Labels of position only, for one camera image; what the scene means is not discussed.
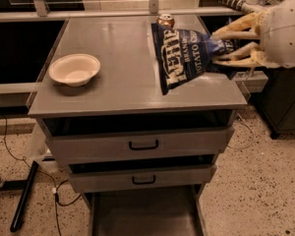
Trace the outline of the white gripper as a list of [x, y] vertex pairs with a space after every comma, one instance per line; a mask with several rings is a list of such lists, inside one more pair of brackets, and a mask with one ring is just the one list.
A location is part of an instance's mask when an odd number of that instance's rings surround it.
[[229, 67], [295, 67], [295, 0], [242, 16], [211, 34], [212, 39], [260, 39], [228, 54], [213, 56], [214, 64]]

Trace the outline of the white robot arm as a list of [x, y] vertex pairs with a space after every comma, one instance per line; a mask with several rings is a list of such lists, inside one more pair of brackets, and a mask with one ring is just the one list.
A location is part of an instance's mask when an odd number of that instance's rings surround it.
[[229, 67], [295, 68], [295, 0], [242, 16], [216, 30], [213, 39], [251, 39], [252, 42], [224, 55], [214, 64]]

